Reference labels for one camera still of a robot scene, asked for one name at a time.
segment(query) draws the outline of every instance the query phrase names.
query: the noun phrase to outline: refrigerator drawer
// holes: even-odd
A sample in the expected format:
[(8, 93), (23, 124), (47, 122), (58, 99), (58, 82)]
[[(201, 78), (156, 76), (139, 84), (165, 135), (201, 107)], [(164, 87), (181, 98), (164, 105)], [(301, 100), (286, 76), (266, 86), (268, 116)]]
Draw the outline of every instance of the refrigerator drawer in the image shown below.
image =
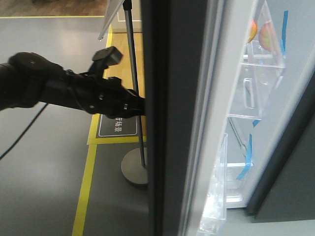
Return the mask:
[(252, 21), (249, 41), (229, 116), (261, 119), (284, 70), (283, 52), (267, 2), (258, 20)]

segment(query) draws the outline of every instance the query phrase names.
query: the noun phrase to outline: black robotic arm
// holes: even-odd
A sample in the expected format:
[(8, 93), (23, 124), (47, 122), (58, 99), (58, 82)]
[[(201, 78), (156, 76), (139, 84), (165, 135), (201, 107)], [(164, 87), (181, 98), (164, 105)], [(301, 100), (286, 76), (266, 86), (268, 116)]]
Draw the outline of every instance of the black robotic arm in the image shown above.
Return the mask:
[(33, 107), (37, 102), (129, 118), (145, 114), (144, 98), (122, 86), (121, 79), (103, 79), (104, 69), (118, 64), (115, 47), (95, 53), (88, 72), (75, 74), (35, 53), (17, 53), (0, 64), (0, 110)]

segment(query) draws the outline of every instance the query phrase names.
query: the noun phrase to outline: refrigerator door shelf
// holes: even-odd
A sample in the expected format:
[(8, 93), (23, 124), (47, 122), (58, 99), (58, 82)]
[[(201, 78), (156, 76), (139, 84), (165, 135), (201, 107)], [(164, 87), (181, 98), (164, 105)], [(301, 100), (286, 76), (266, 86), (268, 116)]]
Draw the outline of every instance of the refrigerator door shelf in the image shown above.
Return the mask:
[(226, 202), (227, 208), (239, 207), (244, 198), (248, 173), (239, 178), (246, 165), (246, 155), (253, 124), (249, 119), (228, 118), (225, 132), (229, 136), (227, 147)]
[(226, 220), (226, 152), (227, 134), (218, 152), (211, 176), (206, 205), (202, 214), (199, 236), (215, 235)]
[(262, 119), (285, 68), (267, 2), (256, 25), (255, 38), (245, 46), (230, 117)]

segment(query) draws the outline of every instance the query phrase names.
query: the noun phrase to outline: stand base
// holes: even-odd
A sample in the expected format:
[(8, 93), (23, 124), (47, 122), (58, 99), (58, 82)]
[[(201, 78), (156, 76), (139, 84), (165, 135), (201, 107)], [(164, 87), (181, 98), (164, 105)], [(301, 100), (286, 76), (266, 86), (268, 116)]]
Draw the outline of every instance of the stand base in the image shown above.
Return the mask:
[[(147, 148), (144, 148), (145, 160), (147, 162)], [(137, 185), (148, 184), (148, 171), (141, 165), (140, 149), (131, 150), (124, 156), (122, 165), (124, 177), (131, 183)]]

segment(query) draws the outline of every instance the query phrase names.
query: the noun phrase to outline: black cable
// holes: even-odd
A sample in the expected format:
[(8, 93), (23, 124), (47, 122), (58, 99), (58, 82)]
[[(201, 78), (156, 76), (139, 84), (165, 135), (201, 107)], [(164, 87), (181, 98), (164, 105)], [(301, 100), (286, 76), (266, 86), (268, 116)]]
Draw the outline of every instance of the black cable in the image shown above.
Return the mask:
[(0, 161), (18, 144), (18, 142), (21, 140), (21, 138), (25, 135), (25, 133), (30, 129), (30, 127), (34, 124), (34, 122), (37, 120), (37, 118), (40, 116), (40, 114), (45, 110), (45, 108), (48, 106), (48, 103), (46, 103), (40, 111), (36, 114), (36, 116), (32, 119), (32, 121), (28, 124), (28, 126), (25, 128), (25, 130), (20, 134), (20, 136), (15, 140), (15, 142), (8, 148), (7, 151), (5, 151), (0, 156)]

